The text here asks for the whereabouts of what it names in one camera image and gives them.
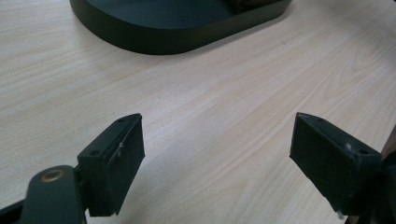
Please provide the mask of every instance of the wood grain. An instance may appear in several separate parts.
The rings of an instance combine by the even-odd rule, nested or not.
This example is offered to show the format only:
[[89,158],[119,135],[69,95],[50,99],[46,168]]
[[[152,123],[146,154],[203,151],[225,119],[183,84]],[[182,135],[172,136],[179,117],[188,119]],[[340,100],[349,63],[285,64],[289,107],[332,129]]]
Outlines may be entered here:
[[203,48],[148,56],[90,33],[65,0],[0,2],[0,207],[113,120],[147,157],[118,217],[89,223],[343,223],[289,158],[297,111],[380,150],[396,123],[396,4],[294,0]]

